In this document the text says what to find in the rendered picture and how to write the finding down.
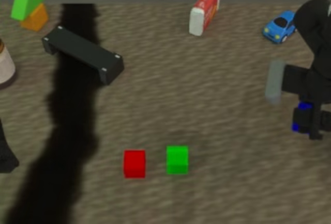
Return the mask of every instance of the gray cylinder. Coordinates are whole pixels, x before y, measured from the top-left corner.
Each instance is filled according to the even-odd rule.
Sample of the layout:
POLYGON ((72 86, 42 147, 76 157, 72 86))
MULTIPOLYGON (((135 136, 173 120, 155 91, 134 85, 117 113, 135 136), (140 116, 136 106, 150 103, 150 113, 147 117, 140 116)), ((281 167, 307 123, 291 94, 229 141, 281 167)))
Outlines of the gray cylinder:
POLYGON ((0 89, 11 85, 16 78, 16 68, 11 56, 0 39, 0 89))

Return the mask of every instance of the green block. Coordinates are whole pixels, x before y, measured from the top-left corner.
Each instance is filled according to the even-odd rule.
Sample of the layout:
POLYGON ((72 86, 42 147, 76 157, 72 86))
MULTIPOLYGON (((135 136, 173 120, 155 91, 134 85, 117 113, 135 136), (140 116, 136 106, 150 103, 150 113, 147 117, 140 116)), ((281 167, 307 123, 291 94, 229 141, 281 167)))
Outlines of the green block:
POLYGON ((14 20, 24 21, 43 0, 14 0, 11 17, 14 20))
POLYGON ((187 146, 167 146, 167 173, 188 174, 189 155, 187 146))

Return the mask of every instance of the toothpaste box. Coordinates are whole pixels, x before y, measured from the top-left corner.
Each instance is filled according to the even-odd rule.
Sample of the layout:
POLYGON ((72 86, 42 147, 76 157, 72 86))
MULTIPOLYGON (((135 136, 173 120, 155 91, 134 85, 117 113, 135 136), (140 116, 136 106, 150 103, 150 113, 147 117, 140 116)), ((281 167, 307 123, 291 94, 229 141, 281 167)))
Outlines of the toothpaste box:
POLYGON ((189 32, 201 36, 219 9, 220 0, 198 0, 191 10, 189 32))

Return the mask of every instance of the red and white box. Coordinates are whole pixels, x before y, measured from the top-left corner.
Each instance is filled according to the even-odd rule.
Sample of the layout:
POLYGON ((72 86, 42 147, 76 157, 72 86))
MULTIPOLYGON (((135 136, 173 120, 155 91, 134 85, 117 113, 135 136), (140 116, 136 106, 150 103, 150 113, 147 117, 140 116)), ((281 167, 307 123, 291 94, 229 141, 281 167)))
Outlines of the red and white box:
POLYGON ((201 36, 219 9, 220 0, 198 0, 191 10, 189 32, 201 36))
POLYGON ((145 150, 125 150, 123 157, 123 174, 125 178, 146 177, 145 150))

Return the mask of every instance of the car wheel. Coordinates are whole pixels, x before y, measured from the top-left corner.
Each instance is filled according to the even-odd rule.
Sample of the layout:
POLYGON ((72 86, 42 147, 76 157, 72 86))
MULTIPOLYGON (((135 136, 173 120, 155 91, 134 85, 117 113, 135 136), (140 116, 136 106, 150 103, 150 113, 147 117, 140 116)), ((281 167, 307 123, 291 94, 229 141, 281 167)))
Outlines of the car wheel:
POLYGON ((282 42, 282 43, 285 42, 285 41, 287 40, 287 38, 288 38, 288 36, 285 35, 285 36, 281 39, 281 42, 282 42))

